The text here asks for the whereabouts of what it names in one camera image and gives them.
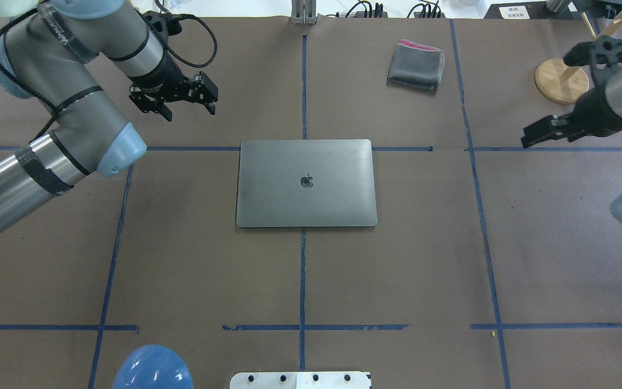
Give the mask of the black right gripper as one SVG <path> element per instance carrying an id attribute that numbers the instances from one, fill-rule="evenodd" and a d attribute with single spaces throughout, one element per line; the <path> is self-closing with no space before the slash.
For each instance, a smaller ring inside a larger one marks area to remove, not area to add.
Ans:
<path id="1" fill-rule="evenodd" d="M 573 111 L 563 116 L 549 115 L 523 129 L 524 149 L 548 140 L 566 138 L 573 142 L 584 136 L 607 137 L 622 130 L 622 119 L 611 109 L 604 86 L 580 96 Z"/>

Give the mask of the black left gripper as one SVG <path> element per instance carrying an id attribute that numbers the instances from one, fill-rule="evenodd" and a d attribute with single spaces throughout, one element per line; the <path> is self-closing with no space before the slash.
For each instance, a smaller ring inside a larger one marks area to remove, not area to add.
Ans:
<path id="1" fill-rule="evenodd" d="M 186 77 L 168 54 L 148 74 L 129 77 L 129 99 L 143 113 L 158 113 L 171 122 L 173 113 L 166 104 L 201 104 L 210 115 L 217 112 L 218 87 L 203 71 Z"/>

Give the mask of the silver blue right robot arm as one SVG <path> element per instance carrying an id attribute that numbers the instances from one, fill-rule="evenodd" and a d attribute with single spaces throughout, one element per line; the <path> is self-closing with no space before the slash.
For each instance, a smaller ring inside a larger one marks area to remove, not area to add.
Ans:
<path id="1" fill-rule="evenodd" d="M 564 57 L 569 66 L 589 66 L 594 87 L 577 100 L 572 112 L 548 115 L 524 128 L 521 144 L 530 148 L 548 140 L 573 142 L 585 136 L 607 137 L 622 131 L 622 40 L 601 36 L 575 45 Z M 622 194 L 610 204 L 622 224 Z"/>

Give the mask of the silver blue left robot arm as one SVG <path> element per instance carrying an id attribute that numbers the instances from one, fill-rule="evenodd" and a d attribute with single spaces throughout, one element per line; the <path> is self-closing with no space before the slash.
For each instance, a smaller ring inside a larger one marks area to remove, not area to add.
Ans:
<path id="1" fill-rule="evenodd" d="M 172 121 L 169 103 L 215 114 L 218 87 L 204 72 L 218 41 L 197 15 L 130 1 L 40 1 L 0 28 L 0 86 L 35 99 L 49 120 L 0 162 L 0 233 L 97 173 L 111 178 L 147 152 L 135 126 L 88 64 L 105 57 L 130 84 L 141 113 Z"/>

